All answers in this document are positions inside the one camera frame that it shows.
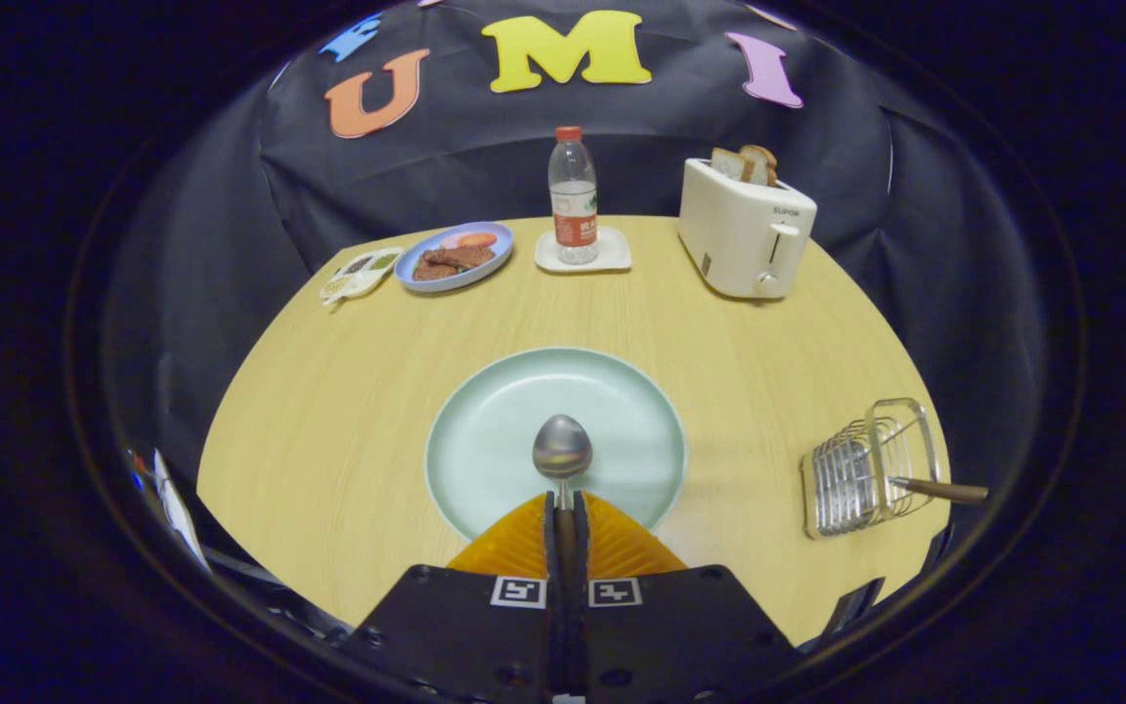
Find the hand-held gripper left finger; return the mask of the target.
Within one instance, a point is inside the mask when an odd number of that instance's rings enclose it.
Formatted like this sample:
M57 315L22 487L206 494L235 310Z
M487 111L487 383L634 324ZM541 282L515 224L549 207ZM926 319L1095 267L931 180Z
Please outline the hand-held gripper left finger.
M555 580L408 567L345 640L411 703L545 703L557 616Z

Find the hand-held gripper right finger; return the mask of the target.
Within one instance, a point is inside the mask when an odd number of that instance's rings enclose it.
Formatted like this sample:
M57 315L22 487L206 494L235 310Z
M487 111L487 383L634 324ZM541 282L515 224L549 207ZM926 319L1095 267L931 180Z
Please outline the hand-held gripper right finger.
M569 670L589 703L741 703L803 659L729 567L688 569L609 501L577 494Z

